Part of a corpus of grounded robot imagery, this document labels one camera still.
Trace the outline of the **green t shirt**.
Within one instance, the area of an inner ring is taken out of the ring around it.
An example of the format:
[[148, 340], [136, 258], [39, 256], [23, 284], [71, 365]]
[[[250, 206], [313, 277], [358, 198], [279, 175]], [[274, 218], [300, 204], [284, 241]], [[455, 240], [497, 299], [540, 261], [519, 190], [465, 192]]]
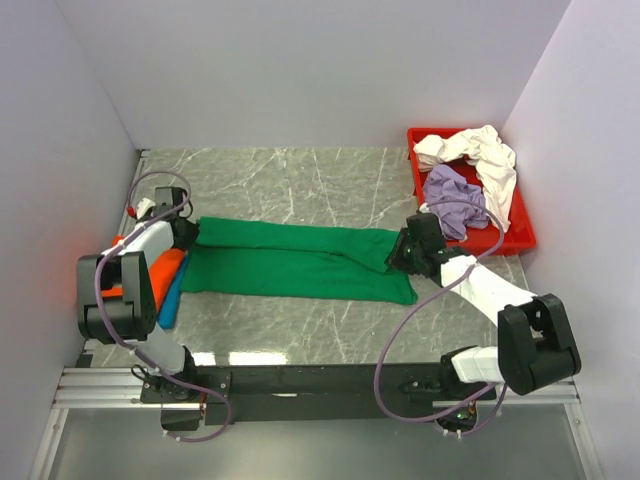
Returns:
[[397, 234], [375, 228], [200, 219], [181, 290], [412, 305], [406, 273], [386, 264]]

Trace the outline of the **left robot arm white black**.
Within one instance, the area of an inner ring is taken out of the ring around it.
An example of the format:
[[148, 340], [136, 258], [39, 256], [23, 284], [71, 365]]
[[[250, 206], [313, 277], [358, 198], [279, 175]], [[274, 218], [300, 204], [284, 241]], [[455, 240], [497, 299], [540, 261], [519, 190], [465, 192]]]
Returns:
[[158, 187], [129, 214], [136, 220], [127, 237], [76, 264], [77, 322], [87, 340], [119, 344], [149, 368], [147, 381], [163, 373], [193, 382], [196, 367], [189, 350], [172, 340], [159, 316], [177, 308], [179, 275], [199, 226], [181, 212], [190, 206], [180, 187]]

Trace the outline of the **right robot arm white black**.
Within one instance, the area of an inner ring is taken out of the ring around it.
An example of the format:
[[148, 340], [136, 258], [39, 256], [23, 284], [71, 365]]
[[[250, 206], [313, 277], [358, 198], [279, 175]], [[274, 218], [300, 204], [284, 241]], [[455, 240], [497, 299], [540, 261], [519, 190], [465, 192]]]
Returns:
[[470, 346], [442, 356], [438, 384], [452, 397], [472, 386], [503, 384], [524, 396], [577, 375], [582, 360], [563, 302], [520, 288], [461, 247], [446, 244], [438, 217], [407, 218], [386, 263], [420, 275], [473, 305], [497, 328], [493, 347]]

